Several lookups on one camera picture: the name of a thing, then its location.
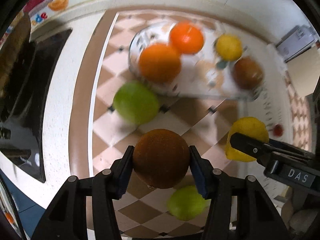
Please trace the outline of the green apple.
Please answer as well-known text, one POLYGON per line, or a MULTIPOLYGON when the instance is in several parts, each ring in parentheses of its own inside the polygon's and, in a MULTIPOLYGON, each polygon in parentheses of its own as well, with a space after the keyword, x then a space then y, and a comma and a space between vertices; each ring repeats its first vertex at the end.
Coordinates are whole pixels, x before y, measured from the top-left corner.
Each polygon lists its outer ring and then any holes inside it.
POLYGON ((142 125, 159 113, 159 100, 155 93, 138 81, 123 84, 116 92, 113 108, 126 121, 142 125))
POLYGON ((210 199, 204 199, 196 186, 186 186, 176 190, 167 201, 171 215, 178 220, 189 221, 203 213, 210 205, 210 199))

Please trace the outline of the dark brown fruit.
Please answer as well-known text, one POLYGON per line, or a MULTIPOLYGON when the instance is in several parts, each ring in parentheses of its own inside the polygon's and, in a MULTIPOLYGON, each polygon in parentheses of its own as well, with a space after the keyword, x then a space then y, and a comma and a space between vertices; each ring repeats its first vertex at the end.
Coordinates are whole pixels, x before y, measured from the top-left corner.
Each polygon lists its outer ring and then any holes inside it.
POLYGON ((177 133, 153 129, 136 143, 133 169, 146 185, 157 189, 176 186, 189 168, 189 147, 177 133))

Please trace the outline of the black frying pan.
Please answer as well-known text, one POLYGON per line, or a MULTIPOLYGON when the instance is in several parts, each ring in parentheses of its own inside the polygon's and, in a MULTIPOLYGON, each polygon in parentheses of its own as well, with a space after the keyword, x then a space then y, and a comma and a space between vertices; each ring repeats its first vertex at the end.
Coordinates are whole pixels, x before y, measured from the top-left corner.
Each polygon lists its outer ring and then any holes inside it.
POLYGON ((17 22, 1 48, 1 90, 9 81, 9 75, 12 72, 14 63, 18 59, 20 51, 29 42, 30 30, 30 17, 26 13, 17 22))

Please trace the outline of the red cherry tomato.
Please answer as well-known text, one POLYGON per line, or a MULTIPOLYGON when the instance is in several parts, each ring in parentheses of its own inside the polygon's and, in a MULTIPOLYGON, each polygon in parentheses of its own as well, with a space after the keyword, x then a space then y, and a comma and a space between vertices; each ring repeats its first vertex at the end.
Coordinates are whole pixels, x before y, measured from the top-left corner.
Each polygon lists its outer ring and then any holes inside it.
POLYGON ((283 126, 281 124, 276 124, 274 127, 273 127, 273 135, 275 137, 281 137, 284 133, 284 129, 283 129, 283 126))

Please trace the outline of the cream utensil holder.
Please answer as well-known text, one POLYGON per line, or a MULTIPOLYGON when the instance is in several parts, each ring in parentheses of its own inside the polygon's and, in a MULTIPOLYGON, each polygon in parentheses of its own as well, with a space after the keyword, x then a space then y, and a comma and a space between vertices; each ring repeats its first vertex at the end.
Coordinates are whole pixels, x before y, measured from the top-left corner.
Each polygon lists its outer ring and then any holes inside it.
POLYGON ((312 94, 316 88, 320 65, 319 48, 311 47, 287 63, 291 83, 299 97, 312 94))

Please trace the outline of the small orange on shelf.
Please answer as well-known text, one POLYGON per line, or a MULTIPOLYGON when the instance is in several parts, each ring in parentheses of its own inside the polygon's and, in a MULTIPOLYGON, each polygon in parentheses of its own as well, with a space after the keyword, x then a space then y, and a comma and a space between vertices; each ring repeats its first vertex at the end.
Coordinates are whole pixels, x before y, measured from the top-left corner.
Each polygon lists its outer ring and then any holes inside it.
POLYGON ((13 217, 12 217, 12 215, 11 215, 10 213, 5 212, 4 214, 5 214, 7 220, 8 220, 8 222, 9 222, 10 224, 14 224, 14 223, 15 223, 15 220, 13 219, 13 217))

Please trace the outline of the yellow orange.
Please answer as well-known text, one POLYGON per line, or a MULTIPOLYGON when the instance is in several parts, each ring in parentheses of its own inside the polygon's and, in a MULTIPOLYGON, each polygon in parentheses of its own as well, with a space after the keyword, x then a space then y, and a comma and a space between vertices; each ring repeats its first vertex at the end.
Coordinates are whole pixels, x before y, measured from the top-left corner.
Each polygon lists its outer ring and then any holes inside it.
POLYGON ((215 43, 215 50, 225 61, 236 61, 242 56, 242 41, 230 34, 222 34, 215 43))
POLYGON ((242 153, 239 150, 231 147, 230 139, 234 133, 241 133, 262 142, 269 142, 268 130, 262 121, 251 116, 240 118, 233 123, 228 133, 227 142, 225 145, 225 154, 226 158, 229 160, 246 163, 256 161, 256 159, 252 156, 242 153))

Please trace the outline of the brown green fruit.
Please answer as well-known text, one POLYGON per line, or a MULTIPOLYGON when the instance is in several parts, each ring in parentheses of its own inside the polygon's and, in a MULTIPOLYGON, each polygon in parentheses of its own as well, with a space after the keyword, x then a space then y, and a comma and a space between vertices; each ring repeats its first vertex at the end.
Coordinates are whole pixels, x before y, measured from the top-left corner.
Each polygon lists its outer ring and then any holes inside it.
POLYGON ((241 89, 253 90, 262 83, 264 71, 255 60, 246 56, 234 64, 232 77, 241 89))

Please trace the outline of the colourful wall sticker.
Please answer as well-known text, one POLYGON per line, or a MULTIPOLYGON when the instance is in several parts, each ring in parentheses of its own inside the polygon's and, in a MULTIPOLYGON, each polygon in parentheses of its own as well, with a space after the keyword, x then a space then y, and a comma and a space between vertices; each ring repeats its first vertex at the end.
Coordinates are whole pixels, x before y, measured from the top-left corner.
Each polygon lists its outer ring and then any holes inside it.
POLYGON ((24 15, 29 16, 31 29, 34 29, 44 21, 48 20, 50 16, 66 10, 69 6, 69 1, 70 0, 29 0, 8 26, 6 32, 1 38, 1 44, 6 41, 24 15))

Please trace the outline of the black gas stove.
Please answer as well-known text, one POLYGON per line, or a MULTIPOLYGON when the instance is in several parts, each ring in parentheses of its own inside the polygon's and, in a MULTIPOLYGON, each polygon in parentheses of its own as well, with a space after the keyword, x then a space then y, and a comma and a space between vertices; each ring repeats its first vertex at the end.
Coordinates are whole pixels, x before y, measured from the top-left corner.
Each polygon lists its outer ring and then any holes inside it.
POLYGON ((1 153, 24 172, 44 183, 42 130, 52 76, 71 29, 25 44, 18 68, 1 100, 1 153))

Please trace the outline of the checkered table mat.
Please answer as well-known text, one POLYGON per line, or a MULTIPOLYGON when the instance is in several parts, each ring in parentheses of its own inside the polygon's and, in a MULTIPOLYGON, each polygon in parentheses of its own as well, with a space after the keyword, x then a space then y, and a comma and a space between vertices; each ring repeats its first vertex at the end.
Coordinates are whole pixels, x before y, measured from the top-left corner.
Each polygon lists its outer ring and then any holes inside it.
POLYGON ((168 129, 179 134, 213 166, 230 176, 256 176, 285 221, 293 213, 291 190, 263 175, 256 162, 228 160, 224 150, 231 125, 240 117, 258 118, 266 125, 279 120, 285 127, 283 139, 295 146, 311 148, 310 106, 296 93, 289 74, 277 75, 278 92, 268 85, 253 102, 172 98, 159 96, 160 110, 147 124, 140 126, 123 120, 111 108, 116 91, 134 76, 129 71, 128 49, 134 35, 153 23, 194 21, 201 27, 231 30, 253 43, 260 52, 267 49, 262 40, 213 18, 172 10, 107 10, 88 43, 73 95, 69 127, 69 165, 79 178, 110 168, 129 145, 153 129, 168 129))

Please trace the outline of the orange tangerine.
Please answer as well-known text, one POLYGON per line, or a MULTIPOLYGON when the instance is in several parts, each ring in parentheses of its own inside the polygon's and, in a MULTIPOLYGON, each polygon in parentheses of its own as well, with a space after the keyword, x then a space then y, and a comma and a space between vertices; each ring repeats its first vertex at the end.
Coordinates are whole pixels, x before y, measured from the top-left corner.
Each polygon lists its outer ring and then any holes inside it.
POLYGON ((197 54, 204 45, 202 31, 190 22, 178 22, 169 33, 169 43, 180 54, 197 54))
POLYGON ((180 54, 169 44, 154 43, 141 52, 138 68, 147 81, 170 83, 181 72, 180 54))

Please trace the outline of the deer pattern oval plate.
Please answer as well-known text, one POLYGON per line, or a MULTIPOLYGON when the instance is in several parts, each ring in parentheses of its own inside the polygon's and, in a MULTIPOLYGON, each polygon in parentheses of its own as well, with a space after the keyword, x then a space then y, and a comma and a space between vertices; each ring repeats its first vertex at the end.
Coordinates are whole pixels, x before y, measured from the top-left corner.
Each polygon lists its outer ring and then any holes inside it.
POLYGON ((144 49, 154 43, 168 43, 169 33, 175 22, 158 22, 142 29, 133 37, 129 46, 129 70, 156 93, 201 99, 230 99, 254 101, 263 90, 258 84, 252 89, 243 89, 232 77, 234 61, 223 61, 215 51, 217 38, 222 30, 200 25, 204 35, 203 48, 194 55, 181 56, 181 71, 170 83, 153 83, 144 78, 139 70, 139 58, 144 49))

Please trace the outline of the grey gas canister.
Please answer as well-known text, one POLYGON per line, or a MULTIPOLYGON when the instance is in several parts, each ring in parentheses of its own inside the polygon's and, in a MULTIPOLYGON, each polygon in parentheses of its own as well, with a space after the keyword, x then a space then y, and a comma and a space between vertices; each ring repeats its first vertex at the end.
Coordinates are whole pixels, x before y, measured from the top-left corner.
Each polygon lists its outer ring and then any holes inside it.
POLYGON ((315 43, 315 31, 307 25, 297 25, 276 45, 278 53, 288 62, 315 43))

